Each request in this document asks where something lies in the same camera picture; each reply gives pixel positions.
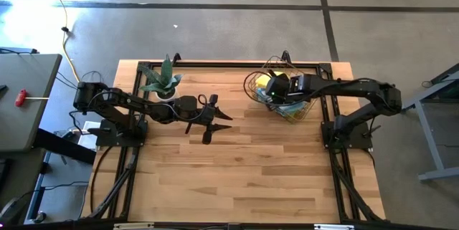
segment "workbench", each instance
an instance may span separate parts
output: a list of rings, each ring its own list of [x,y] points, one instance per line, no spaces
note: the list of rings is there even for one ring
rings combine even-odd
[[[138,62],[145,61],[121,60],[114,87],[132,92]],[[216,132],[212,143],[203,145],[202,126],[193,126],[187,135],[186,123],[161,125],[147,118],[147,140],[140,149],[128,220],[338,223],[330,158],[320,130],[322,102],[315,102],[305,120],[292,125],[244,93],[244,78],[256,68],[209,65],[232,61],[189,62],[194,66],[174,68],[174,74],[184,74],[179,94],[207,97],[218,94],[217,106],[234,120],[215,119],[215,122],[232,128]],[[253,62],[261,61],[237,61],[238,64]],[[353,79],[348,62],[330,64],[334,78]],[[138,95],[143,96],[143,92],[139,91]],[[341,114],[347,115],[360,107],[355,97],[337,98]],[[149,95],[149,99],[155,100],[154,95]],[[327,109],[333,120],[331,105]],[[96,155],[93,174],[105,149],[101,148]],[[112,148],[100,164],[93,186],[94,207],[114,183],[119,153],[120,148]],[[349,161],[356,189],[374,213],[384,218],[369,154],[350,149]],[[125,188],[120,191],[117,212]],[[349,196],[344,187],[342,190],[346,211],[350,211]],[[90,213],[89,197],[88,191],[82,217]]]

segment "succulent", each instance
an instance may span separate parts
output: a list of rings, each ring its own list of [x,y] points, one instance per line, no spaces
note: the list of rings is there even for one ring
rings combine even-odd
[[[166,55],[166,59],[161,65],[161,74],[143,65],[139,65],[138,68],[145,74],[147,80],[150,82],[149,85],[142,86],[139,89],[143,91],[155,91],[162,95],[171,93],[183,77],[183,75],[172,76],[172,62],[169,59],[169,55]]]

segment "wooden tabletop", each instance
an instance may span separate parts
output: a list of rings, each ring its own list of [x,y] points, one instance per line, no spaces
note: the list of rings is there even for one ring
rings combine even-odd
[[[114,87],[132,92],[137,63],[120,61]],[[331,65],[335,78],[353,79],[348,62]],[[253,70],[174,68],[174,74],[184,74],[179,94],[218,94],[217,105],[234,120],[215,122],[232,128],[216,132],[212,143],[203,145],[202,126],[194,125],[186,135],[186,123],[160,125],[149,118],[129,221],[339,222],[330,160],[320,134],[320,102],[315,102],[303,122],[291,125],[245,95],[242,82]],[[338,101],[343,114],[359,108],[355,97],[338,97]],[[120,148],[113,148],[101,163],[94,186],[95,207],[113,185],[119,152]],[[371,158],[364,151],[349,150],[349,160],[356,189],[384,218]],[[350,215],[347,192],[344,198]],[[89,191],[82,216],[88,214]]]

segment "gray floor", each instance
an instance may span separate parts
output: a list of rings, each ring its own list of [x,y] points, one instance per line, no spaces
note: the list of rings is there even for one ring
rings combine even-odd
[[[64,20],[55,0],[0,6],[0,45],[34,47],[42,53],[60,51]],[[319,5],[320,0],[71,0],[181,4]],[[328,0],[336,6],[458,6],[458,0]],[[290,51],[294,60],[330,61],[321,11],[253,11],[206,9],[83,9],[71,8],[69,28],[75,35],[67,50],[82,75],[98,70],[111,85],[119,59],[163,58],[180,52],[184,59],[260,59]],[[459,13],[331,12],[340,61],[352,63],[355,77],[395,83],[403,97],[422,91],[420,83],[459,62]],[[60,72],[72,79],[63,62]],[[46,130],[71,126],[73,90],[56,82],[42,119]],[[79,116],[81,123],[95,116]],[[384,210],[391,221],[459,228],[459,178],[421,184],[417,174],[434,169],[433,161],[413,112],[377,118],[382,128],[374,134],[374,157]],[[459,157],[449,158],[454,162]],[[76,170],[89,179],[89,171]],[[70,181],[46,176],[47,184]],[[62,190],[48,193],[60,197]],[[81,187],[68,211],[50,210],[52,219],[75,218]],[[42,209],[49,208],[44,201]]]

